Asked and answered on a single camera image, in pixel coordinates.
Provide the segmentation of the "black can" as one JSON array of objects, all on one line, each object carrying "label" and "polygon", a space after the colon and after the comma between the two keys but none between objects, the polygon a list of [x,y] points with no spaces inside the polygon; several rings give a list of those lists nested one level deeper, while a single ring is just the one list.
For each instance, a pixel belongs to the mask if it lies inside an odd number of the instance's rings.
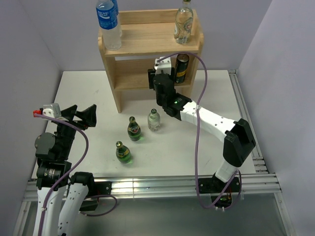
[{"label": "black can", "polygon": [[178,54],[175,65],[175,82],[181,84],[185,81],[187,68],[189,64],[188,54]]}]

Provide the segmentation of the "clear glass bottle green cap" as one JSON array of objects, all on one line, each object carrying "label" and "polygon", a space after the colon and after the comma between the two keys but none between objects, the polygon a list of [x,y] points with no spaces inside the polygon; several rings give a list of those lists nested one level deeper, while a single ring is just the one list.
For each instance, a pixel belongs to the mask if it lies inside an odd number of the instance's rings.
[{"label": "clear glass bottle green cap", "polygon": [[186,44],[190,38],[193,24],[193,10],[190,3],[191,0],[183,0],[175,16],[174,39],[178,44]]}]

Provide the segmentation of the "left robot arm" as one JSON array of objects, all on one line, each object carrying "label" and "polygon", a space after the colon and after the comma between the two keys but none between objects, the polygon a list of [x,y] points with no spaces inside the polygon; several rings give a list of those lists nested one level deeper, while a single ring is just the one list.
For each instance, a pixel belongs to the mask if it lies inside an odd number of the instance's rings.
[{"label": "left robot arm", "polygon": [[78,111],[77,105],[61,110],[53,103],[35,110],[33,116],[57,125],[54,133],[42,133],[34,143],[38,207],[33,235],[69,236],[84,199],[97,192],[93,174],[72,175],[78,165],[68,161],[76,133],[86,140],[84,130],[96,126],[96,105]]}]

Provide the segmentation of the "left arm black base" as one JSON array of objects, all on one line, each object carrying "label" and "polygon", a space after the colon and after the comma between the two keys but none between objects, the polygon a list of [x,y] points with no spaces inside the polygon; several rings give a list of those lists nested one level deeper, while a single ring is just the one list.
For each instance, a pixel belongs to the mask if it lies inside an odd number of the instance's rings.
[{"label": "left arm black base", "polygon": [[83,203],[81,204],[80,211],[95,211],[99,198],[95,198],[96,195],[110,195],[112,189],[111,181],[101,181],[96,182],[95,187],[92,191],[89,191],[85,197]]}]

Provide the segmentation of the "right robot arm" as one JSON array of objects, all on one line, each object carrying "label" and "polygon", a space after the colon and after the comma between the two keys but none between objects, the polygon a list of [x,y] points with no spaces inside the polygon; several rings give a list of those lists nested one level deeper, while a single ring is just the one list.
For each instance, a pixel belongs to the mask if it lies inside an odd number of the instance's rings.
[{"label": "right robot arm", "polygon": [[215,172],[213,186],[225,191],[230,178],[243,165],[256,147],[256,141],[248,121],[238,121],[217,115],[190,98],[177,93],[171,76],[148,70],[149,88],[156,93],[157,104],[170,116],[186,121],[214,135],[223,143],[223,162]]}]

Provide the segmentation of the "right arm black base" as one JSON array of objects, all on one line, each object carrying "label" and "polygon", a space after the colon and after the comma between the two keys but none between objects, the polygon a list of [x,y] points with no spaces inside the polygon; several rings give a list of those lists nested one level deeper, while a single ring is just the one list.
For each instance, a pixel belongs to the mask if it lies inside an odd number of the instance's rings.
[{"label": "right arm black base", "polygon": [[[198,178],[199,194],[214,194],[220,193],[226,186],[227,183],[222,182],[217,177],[202,177]],[[225,193],[232,192],[236,193],[240,190],[240,181],[238,177],[234,177],[231,183],[225,190]]]}]

